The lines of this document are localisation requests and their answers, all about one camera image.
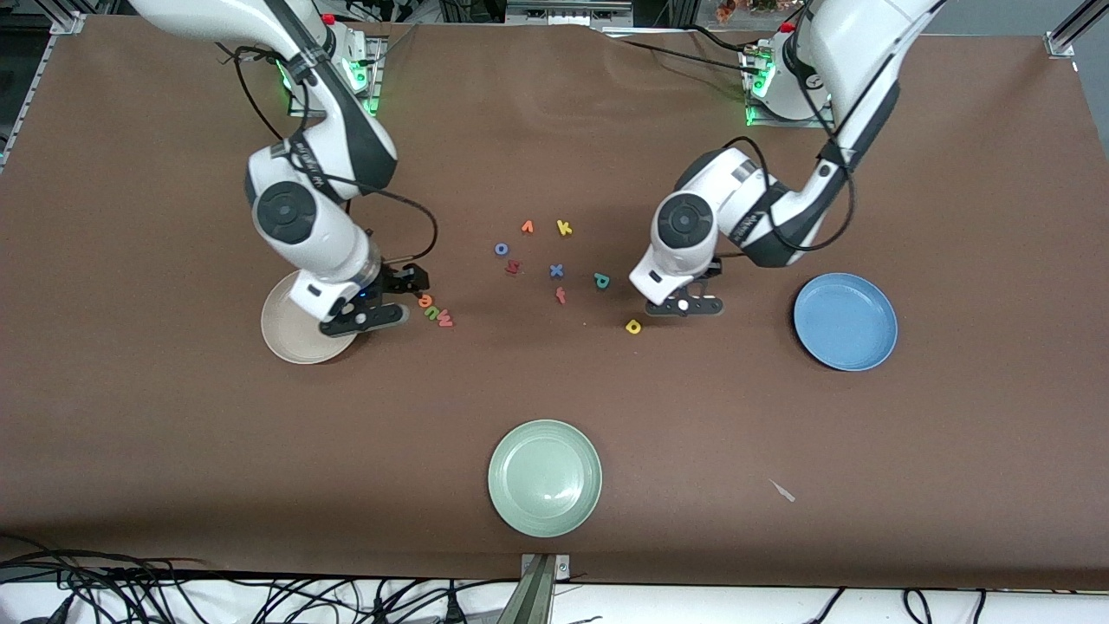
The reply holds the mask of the beige round plate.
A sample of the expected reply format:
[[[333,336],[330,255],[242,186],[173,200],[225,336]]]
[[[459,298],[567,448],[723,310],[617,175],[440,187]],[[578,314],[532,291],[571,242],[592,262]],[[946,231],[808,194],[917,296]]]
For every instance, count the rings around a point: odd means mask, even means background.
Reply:
[[[261,331],[269,351],[289,364],[322,364],[346,351],[355,335],[330,337],[321,333],[321,323],[292,301],[292,289],[301,273],[284,277],[266,296],[261,313]]]

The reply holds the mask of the blue round plate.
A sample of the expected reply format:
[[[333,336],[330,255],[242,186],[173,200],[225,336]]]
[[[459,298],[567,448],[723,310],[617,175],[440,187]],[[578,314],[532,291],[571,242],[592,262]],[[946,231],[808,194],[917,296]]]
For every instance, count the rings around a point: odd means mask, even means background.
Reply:
[[[792,320],[808,355],[842,372],[878,367],[898,344],[892,301],[856,274],[827,273],[808,280],[794,300]]]

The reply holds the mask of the brown table cover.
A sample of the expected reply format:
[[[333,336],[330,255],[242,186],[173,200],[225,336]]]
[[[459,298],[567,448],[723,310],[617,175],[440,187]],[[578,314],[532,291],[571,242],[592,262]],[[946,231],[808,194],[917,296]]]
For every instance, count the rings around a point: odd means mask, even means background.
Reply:
[[[729,260],[725,311],[663,319],[627,273],[744,133],[736,80],[582,27],[419,25],[379,114],[454,327],[321,365],[262,338],[292,269],[244,168],[273,139],[218,60],[138,17],[55,44],[0,173],[0,530],[233,571],[510,577],[547,550],[588,582],[1109,589],[1109,161],[1038,38],[918,39],[844,237]],[[898,316],[872,370],[794,333],[837,272]],[[600,456],[566,536],[488,493],[536,419]]]

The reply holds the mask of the pale green round plate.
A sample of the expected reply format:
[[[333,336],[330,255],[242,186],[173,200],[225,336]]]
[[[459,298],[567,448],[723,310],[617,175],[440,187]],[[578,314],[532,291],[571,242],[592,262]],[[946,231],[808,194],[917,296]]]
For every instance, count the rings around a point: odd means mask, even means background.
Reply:
[[[600,456],[577,427],[536,419],[515,427],[489,461],[496,513],[523,536],[558,538],[593,514],[603,487]]]

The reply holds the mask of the grey metal box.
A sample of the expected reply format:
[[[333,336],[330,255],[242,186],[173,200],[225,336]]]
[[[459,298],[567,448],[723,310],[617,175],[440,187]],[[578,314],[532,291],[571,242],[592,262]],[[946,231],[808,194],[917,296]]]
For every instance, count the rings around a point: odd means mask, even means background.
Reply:
[[[506,0],[509,25],[633,27],[631,0]]]

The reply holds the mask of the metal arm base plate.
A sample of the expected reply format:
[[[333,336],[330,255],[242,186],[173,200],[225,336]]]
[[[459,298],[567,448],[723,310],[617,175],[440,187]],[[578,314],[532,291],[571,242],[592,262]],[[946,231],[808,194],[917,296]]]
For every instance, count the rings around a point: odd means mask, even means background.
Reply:
[[[818,127],[820,115],[801,94],[796,76],[785,63],[787,35],[772,35],[737,52],[744,70],[746,124],[772,127]]]
[[[377,117],[380,104],[387,50],[387,38],[353,32],[346,38],[340,61],[350,88],[372,117]]]

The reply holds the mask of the aluminium frame rail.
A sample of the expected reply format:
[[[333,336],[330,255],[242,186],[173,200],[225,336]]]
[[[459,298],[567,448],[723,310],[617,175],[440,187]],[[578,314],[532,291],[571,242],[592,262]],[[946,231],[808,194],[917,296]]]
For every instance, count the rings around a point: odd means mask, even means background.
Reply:
[[[81,32],[87,22],[87,16],[63,3],[42,8],[42,16],[0,16],[0,173],[12,157],[55,44]]]

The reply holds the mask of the aluminium profile with bracket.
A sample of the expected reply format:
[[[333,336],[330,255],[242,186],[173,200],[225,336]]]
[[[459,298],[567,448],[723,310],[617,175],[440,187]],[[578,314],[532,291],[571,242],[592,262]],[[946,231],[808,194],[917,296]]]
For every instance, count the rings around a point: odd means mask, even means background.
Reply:
[[[1074,44],[1105,16],[1109,16],[1109,0],[1082,0],[1061,23],[1042,35],[1046,51],[1051,58],[1074,57]]]

